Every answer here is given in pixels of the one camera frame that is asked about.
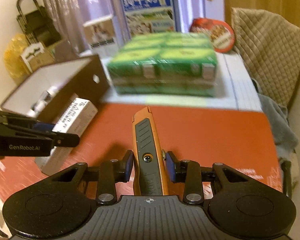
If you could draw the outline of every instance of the black bag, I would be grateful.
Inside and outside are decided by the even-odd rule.
[[[37,0],[33,0],[37,10],[24,15],[20,7],[21,1],[17,1],[17,9],[19,11],[17,21],[22,32],[26,35],[28,43],[42,42],[48,47],[60,41],[61,36],[55,29],[46,9],[43,6],[39,6]]]

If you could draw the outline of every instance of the curtain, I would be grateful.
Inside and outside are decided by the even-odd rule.
[[[82,25],[113,14],[118,18],[124,39],[129,38],[120,0],[43,0],[56,29],[77,53],[88,49]],[[178,0],[181,29],[187,32],[194,18],[204,17],[204,0]]]

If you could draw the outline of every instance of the beige quilted fabric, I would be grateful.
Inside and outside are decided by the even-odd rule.
[[[300,72],[300,28],[266,10],[232,8],[239,53],[262,93],[287,106]]]

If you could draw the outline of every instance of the open cardboard box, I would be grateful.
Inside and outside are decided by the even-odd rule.
[[[42,93],[52,86],[58,87],[58,91],[37,116],[42,122],[56,122],[74,97],[87,99],[96,106],[109,88],[98,55],[82,57],[38,68],[0,107],[6,112],[27,115]]]

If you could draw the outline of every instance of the orange utility knife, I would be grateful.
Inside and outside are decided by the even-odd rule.
[[[168,179],[162,150],[150,107],[145,107],[133,116],[133,155],[135,195],[168,195]]]

